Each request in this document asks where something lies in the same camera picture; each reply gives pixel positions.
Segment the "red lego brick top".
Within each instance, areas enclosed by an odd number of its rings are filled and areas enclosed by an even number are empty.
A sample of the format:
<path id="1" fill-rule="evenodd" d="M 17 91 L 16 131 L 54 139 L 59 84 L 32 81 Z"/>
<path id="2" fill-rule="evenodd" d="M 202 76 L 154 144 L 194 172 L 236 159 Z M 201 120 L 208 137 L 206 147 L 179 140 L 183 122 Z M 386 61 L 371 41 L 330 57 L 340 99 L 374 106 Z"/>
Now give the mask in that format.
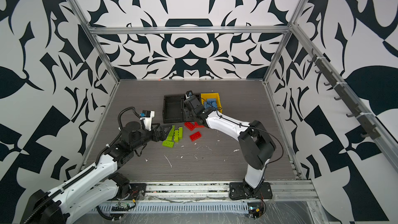
<path id="1" fill-rule="evenodd" d="M 194 123 L 195 128 L 204 128 L 203 125 L 198 124 L 197 122 Z"/>

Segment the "blue lego long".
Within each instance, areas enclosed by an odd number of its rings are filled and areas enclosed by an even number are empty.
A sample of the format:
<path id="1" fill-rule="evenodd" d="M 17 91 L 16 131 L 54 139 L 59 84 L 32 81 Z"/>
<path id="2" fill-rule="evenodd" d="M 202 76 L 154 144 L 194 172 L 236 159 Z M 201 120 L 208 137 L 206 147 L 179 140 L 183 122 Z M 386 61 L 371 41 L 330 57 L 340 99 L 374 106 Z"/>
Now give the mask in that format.
<path id="1" fill-rule="evenodd" d="M 218 108 L 217 99 L 216 98 L 210 98 L 210 99 L 204 100 L 204 107 L 205 107 L 205 109 L 214 109 L 214 110 L 216 110 Z"/>

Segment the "red lego brick from arch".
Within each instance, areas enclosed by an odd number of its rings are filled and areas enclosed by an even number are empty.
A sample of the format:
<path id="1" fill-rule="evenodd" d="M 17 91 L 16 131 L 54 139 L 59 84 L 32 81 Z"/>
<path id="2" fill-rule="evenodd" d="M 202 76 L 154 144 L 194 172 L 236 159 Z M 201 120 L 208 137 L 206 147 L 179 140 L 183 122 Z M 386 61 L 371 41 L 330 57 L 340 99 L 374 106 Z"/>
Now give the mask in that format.
<path id="1" fill-rule="evenodd" d="M 200 139 L 201 137 L 202 137 L 202 134 L 201 134 L 200 132 L 196 132 L 196 133 L 194 133 L 194 134 L 192 134 L 192 135 L 189 136 L 189 138 L 190 138 L 190 140 L 191 140 L 192 142 L 194 142 L 194 141 Z"/>

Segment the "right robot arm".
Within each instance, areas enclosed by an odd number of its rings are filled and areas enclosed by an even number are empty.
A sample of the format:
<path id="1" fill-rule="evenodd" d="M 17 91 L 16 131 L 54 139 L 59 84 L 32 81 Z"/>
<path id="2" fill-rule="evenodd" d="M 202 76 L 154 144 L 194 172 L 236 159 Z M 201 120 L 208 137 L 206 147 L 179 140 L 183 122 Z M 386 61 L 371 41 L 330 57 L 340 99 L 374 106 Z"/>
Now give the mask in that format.
<path id="1" fill-rule="evenodd" d="M 214 107 L 205 108 L 192 91 L 186 92 L 184 103 L 198 124 L 220 131 L 238 141 L 248 164 L 243 179 L 243 194 L 253 198 L 264 183 L 266 167 L 276 150 L 274 142 L 276 138 L 266 131 L 260 121 L 239 121 L 222 114 Z"/>

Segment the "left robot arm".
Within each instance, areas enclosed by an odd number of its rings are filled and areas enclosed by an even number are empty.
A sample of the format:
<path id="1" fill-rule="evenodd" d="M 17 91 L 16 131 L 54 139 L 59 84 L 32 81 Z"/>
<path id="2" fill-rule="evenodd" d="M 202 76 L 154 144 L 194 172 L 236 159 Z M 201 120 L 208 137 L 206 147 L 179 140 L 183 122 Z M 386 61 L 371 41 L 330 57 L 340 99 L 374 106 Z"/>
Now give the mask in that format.
<path id="1" fill-rule="evenodd" d="M 72 224 L 103 202 L 130 195 L 130 181 L 118 172 L 149 142 L 167 139 L 172 125 L 152 123 L 153 111 L 134 107 L 118 115 L 119 133 L 86 169 L 48 192 L 38 190 L 28 200 L 23 224 Z"/>

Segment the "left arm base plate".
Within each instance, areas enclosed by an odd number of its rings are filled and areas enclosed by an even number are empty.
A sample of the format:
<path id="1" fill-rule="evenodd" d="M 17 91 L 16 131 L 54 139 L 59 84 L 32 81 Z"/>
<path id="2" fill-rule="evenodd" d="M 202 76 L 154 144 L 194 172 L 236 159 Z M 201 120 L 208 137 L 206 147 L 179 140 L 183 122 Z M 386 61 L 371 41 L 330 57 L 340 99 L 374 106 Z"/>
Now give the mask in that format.
<path id="1" fill-rule="evenodd" d="M 114 200 L 124 201 L 124 200 L 139 200 L 146 194 L 147 184 L 145 183 L 132 183 L 125 184 L 119 187 Z"/>

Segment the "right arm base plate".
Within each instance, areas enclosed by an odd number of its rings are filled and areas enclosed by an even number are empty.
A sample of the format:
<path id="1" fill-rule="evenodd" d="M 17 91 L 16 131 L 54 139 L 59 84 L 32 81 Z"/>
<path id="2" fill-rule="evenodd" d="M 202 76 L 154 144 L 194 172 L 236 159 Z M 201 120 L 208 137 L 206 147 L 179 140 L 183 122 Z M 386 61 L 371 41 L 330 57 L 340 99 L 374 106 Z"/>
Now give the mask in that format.
<path id="1" fill-rule="evenodd" d="M 272 199 L 271 185 L 267 182 L 261 183 L 257 188 L 250 187 L 246 182 L 229 183 L 229 198 L 231 200 L 244 199 Z"/>

